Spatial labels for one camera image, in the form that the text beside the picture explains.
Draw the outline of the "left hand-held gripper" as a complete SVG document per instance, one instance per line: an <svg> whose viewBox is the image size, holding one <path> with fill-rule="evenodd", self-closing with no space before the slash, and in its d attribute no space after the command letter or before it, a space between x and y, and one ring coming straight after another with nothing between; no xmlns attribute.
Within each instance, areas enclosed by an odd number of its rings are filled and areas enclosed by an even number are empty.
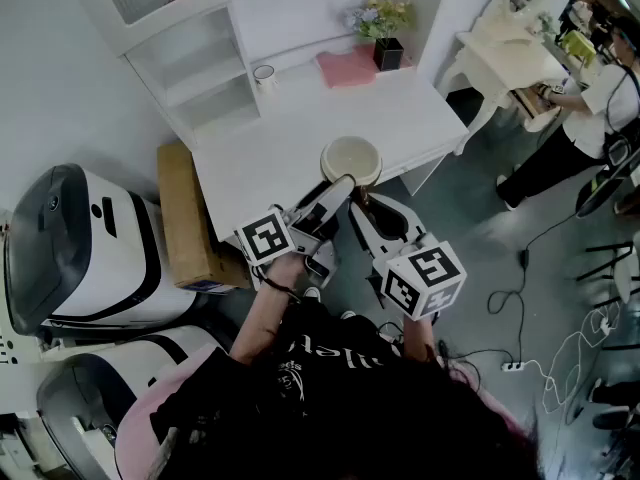
<svg viewBox="0 0 640 480"><path fill-rule="evenodd" d="M254 281L258 283L271 263L287 253L296 253L312 284L323 289L339 267L339 258L330 238L319 231L306 232L296 227L295 213L312 213L320 221L329 220L349 198L356 187L351 175L343 175L335 182L322 181L287 211L279 206L270 207L260 216L241 224L235 236L249 265Z"/></svg>

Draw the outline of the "cream ceramic bowl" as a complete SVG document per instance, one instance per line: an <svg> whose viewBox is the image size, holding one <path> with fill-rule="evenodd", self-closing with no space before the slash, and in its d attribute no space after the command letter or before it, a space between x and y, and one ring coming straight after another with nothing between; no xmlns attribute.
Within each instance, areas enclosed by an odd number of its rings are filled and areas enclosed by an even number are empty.
<svg viewBox="0 0 640 480"><path fill-rule="evenodd" d="M320 167L324 177L335 182L349 175L355 180L359 195L356 200L369 202L369 189L380 178L383 162L376 147L358 136L343 136L326 145L321 153Z"/></svg>

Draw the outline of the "person's right forearm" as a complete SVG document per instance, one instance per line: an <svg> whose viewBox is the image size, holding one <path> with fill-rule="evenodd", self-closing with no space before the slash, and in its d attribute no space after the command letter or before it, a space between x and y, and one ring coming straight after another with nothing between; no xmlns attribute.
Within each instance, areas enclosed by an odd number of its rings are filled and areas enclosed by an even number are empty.
<svg viewBox="0 0 640 480"><path fill-rule="evenodd" d="M437 361L437 346L429 316L416 321L403 317L402 357L420 363Z"/></svg>

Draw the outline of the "person's left forearm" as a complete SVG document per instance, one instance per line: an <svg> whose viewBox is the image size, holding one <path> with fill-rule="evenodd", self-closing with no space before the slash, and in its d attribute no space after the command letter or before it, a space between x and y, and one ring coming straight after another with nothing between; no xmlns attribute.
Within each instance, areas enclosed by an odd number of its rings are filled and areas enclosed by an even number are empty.
<svg viewBox="0 0 640 480"><path fill-rule="evenodd" d="M268 269L266 277L278 284L295 288L304 272L300 255L287 253L278 257ZM290 298L266 284L261 284L249 313L232 345L230 357L242 364L251 364L273 343Z"/></svg>

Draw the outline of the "white desk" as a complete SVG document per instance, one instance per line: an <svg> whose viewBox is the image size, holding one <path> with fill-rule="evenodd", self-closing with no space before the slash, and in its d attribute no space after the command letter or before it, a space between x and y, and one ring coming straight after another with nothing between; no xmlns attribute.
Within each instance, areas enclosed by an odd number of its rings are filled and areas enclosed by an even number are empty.
<svg viewBox="0 0 640 480"><path fill-rule="evenodd" d="M373 144L380 182L452 152L467 128L415 68L366 85L330 88L314 61L285 69L268 94L244 86L204 96L187 108L192 151L217 238L272 204L292 206L322 180L324 147L340 137Z"/></svg>

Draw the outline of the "pink cloth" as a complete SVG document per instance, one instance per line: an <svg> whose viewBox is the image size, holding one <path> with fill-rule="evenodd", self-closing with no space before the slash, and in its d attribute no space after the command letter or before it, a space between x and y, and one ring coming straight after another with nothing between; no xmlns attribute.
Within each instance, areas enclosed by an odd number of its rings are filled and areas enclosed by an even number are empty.
<svg viewBox="0 0 640 480"><path fill-rule="evenodd" d="M321 52L316 63L328 88L346 88L374 83L390 71L381 71L374 62L374 45L355 46L350 52L335 54Z"/></svg>

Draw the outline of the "white enamel mug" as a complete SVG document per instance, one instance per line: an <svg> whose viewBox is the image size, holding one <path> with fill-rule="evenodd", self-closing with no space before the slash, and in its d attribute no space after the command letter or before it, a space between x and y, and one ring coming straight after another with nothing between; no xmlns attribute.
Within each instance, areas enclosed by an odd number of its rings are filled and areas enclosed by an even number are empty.
<svg viewBox="0 0 640 480"><path fill-rule="evenodd" d="M271 65L259 65L253 70L256 87L263 94L272 93L278 85L275 68Z"/></svg>

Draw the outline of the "brown cardboard box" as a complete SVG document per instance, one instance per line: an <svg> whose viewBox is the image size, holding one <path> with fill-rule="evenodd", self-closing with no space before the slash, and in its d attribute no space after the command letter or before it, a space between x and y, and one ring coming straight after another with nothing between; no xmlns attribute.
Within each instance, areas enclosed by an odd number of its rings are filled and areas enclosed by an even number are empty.
<svg viewBox="0 0 640 480"><path fill-rule="evenodd" d="M182 141L158 148L157 174L175 286L202 293L250 288L244 256L215 234L191 151Z"/></svg>

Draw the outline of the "flowers in black pot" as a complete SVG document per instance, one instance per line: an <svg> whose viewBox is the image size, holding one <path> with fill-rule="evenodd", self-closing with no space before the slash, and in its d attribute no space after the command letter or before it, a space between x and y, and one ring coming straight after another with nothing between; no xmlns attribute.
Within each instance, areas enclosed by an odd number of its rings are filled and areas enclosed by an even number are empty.
<svg viewBox="0 0 640 480"><path fill-rule="evenodd" d="M415 24L414 6L406 0L364 0L344 15L345 24L360 37L373 41L373 60L381 72L397 70L404 57L401 31Z"/></svg>

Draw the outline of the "person's black and pink shirt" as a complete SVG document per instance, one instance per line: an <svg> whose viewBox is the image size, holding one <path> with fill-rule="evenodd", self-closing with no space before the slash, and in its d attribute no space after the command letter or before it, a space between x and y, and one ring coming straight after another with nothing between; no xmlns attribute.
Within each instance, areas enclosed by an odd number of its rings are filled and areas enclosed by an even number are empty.
<svg viewBox="0 0 640 480"><path fill-rule="evenodd" d="M122 421L121 480L543 480L538 443L435 354L367 318L290 307L244 365L206 354Z"/></svg>

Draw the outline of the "cream table drawer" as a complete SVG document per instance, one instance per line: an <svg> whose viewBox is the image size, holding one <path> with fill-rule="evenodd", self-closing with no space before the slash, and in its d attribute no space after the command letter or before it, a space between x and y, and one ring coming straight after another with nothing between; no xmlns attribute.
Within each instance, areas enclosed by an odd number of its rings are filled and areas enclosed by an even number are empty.
<svg viewBox="0 0 640 480"><path fill-rule="evenodd" d="M561 112L559 106L540 97L535 87L512 90L510 98L518 109L524 129L530 133L543 131Z"/></svg>

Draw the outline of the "cream dressing table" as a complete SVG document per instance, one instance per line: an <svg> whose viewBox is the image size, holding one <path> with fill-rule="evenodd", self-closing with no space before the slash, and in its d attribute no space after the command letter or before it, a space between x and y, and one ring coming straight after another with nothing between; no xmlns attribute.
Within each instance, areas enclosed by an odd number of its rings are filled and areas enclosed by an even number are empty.
<svg viewBox="0 0 640 480"><path fill-rule="evenodd" d="M447 97L454 79L462 75L483 101L468 125L468 133L453 150L455 155L463 153L467 142L498 108L509 105L511 91L566 77L561 63L540 39L526 31L527 16L526 12L512 13L509 0L492 0L469 32L456 35L462 48L442 75L437 91Z"/></svg>

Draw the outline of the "white machine with dark lid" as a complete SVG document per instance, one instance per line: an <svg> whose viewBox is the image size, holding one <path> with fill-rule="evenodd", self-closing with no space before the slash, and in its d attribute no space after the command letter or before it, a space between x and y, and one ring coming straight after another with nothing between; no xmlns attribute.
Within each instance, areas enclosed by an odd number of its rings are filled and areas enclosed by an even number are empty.
<svg viewBox="0 0 640 480"><path fill-rule="evenodd" d="M21 335L153 328L196 303L173 282L160 208L77 164L50 168L24 193L3 253Z"/></svg>
<svg viewBox="0 0 640 480"><path fill-rule="evenodd" d="M37 391L44 428L74 480L146 480L149 416L220 347L186 325L58 362Z"/></svg>

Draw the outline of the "yellow green box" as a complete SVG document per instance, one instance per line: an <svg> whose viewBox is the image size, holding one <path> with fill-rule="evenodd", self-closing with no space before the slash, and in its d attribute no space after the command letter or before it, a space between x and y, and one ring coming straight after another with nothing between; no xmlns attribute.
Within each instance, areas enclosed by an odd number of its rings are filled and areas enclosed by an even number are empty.
<svg viewBox="0 0 640 480"><path fill-rule="evenodd" d="M591 65L597 55L593 43L578 30L572 30L563 37L561 48L569 55L579 58L586 67Z"/></svg>

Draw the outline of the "black metal frame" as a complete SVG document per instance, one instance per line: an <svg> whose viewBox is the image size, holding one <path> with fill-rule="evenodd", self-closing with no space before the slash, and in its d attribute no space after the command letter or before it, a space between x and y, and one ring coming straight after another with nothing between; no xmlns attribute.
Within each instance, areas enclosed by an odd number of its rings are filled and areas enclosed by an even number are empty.
<svg viewBox="0 0 640 480"><path fill-rule="evenodd" d="M627 264L627 260L630 259L633 264L638 267L638 274L631 275L631 281L640 282L640 249L632 241L626 241L623 243L609 244L603 246L589 247L585 249L585 253L598 253L598 252L611 252L613 257L602 265L593 268L586 273L580 274L575 281L581 282L587 278L594 276L595 274L603 273L605 270L612 267L621 266L623 263Z"/></svg>

